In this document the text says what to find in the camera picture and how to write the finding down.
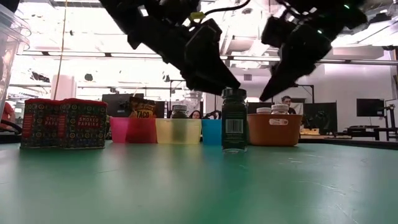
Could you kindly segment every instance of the dark green bottle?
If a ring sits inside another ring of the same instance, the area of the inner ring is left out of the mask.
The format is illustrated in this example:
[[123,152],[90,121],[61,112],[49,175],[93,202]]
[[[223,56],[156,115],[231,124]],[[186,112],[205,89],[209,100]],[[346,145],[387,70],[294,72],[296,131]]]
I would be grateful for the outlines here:
[[224,99],[221,134],[223,151],[246,152],[248,146],[246,90],[227,88],[223,90],[222,97]]

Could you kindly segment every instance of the smoked paprika tin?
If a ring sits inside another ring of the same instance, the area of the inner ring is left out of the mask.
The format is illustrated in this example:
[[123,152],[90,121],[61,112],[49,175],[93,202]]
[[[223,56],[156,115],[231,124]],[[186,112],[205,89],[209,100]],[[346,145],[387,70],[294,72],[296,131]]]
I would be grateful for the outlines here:
[[58,137],[64,149],[105,147],[106,107],[100,101],[67,99],[61,101]]
[[59,111],[57,100],[25,100],[21,148],[57,147]]

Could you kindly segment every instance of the barcode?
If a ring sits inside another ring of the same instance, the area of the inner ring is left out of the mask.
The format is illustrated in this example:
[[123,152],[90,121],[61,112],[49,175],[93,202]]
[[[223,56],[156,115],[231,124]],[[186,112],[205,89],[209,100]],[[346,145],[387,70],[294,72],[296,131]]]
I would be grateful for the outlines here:
[[243,133],[243,120],[242,119],[227,119],[225,121],[225,133],[242,134]]

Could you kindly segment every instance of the bottle cap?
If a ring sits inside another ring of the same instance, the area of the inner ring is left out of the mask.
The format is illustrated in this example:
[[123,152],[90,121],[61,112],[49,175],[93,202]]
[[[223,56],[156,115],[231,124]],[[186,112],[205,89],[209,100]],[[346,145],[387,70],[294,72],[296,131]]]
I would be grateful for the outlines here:
[[271,108],[257,108],[257,113],[271,113]]
[[172,110],[175,111],[186,111],[188,110],[186,105],[173,105]]
[[277,110],[277,111],[286,111],[288,112],[289,106],[288,105],[272,105],[271,110]]
[[247,93],[246,93],[246,90],[243,90],[243,89],[226,88],[223,90],[223,94],[222,94],[223,98],[227,98],[227,97],[231,97],[231,96],[246,99]]

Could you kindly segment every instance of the white wall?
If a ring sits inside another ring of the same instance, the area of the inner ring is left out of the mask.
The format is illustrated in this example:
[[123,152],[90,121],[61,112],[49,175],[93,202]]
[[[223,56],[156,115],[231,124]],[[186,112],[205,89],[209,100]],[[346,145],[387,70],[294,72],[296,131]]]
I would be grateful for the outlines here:
[[[388,55],[380,60],[389,60]],[[239,70],[231,69],[238,79],[244,73],[252,74],[253,81],[243,82],[242,88],[248,91],[249,97],[258,97],[269,79],[267,70]],[[356,116],[357,98],[393,98],[392,69],[389,66],[377,65],[320,65],[310,76],[301,78],[297,83],[315,85],[315,102],[337,102],[338,130],[343,131],[352,125],[385,126],[385,121],[379,118],[359,118]],[[306,98],[311,102],[311,96],[302,88],[290,88],[275,97],[280,100],[283,95],[293,98]],[[217,97],[216,108],[221,109],[222,99]],[[205,95],[205,109],[214,110],[214,96]]]

